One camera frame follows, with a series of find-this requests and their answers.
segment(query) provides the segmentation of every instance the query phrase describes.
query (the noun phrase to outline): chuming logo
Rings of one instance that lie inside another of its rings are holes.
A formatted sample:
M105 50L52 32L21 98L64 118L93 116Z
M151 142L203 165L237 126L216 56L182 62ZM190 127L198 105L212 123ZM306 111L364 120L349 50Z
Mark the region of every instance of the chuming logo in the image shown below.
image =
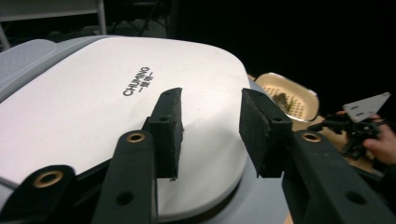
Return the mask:
M152 74L149 67L140 68L140 71L137 72L122 94L124 96L132 96L135 92L141 92L144 88L148 88L150 81L154 79Z

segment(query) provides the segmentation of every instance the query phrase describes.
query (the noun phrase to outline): brass insert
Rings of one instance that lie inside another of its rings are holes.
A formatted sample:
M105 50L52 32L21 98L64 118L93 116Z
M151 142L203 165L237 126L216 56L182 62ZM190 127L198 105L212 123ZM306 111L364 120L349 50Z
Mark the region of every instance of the brass insert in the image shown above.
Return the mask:
M126 140L130 143L138 143L143 141L146 138L146 136L142 133L131 133L126 137Z
M314 133L303 133L303 139L308 142L320 142L320 137Z
M56 171L56 170L48 171L46 173L39 175L35 179L33 186L35 186L38 189L46 188L48 186L56 184L58 181L62 179L62 177L64 177L64 173L60 171Z

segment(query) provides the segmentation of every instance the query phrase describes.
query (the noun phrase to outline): brass screw hole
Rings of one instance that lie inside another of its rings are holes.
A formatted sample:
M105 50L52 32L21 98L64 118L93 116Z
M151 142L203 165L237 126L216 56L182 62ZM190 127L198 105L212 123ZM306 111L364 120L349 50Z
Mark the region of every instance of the brass screw hole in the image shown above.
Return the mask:
M146 136L142 133L131 133L130 135L128 135L128 137L126 137L126 140L131 143L138 143L143 141L145 138Z
M43 189L48 186L56 184L58 181L62 179L62 177L64 177L64 173L60 171L48 171L46 173L39 175L35 179L33 186L35 186L38 189Z
M304 133L303 139L308 142L320 142L320 137L312 133Z

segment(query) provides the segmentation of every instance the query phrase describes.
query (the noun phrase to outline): small robotic hand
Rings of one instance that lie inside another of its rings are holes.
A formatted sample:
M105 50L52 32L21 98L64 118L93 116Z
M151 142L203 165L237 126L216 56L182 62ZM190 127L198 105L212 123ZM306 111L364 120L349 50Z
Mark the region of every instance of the small robotic hand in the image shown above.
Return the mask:
M383 123L385 121L378 119L364 119L360 122L354 122L347 113L330 114L321 123L309 126L308 130L319 132L323 130L323 127L327 127L337 134L342 134L345 131L348 141L341 149L341 153L345 157L356 161L366 155L367 150L362 145L364 139L377 138L380 134L378 126Z

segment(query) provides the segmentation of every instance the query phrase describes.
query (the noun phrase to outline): cream plastic part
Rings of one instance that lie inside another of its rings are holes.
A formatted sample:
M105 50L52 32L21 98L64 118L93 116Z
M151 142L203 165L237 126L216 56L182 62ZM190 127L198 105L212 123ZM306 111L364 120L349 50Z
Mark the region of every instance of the cream plastic part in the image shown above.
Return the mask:
M272 98L286 94L288 105L291 104L287 115L293 121L294 131L306 129L317 118L319 100L314 91L276 73L262 74L255 82Z

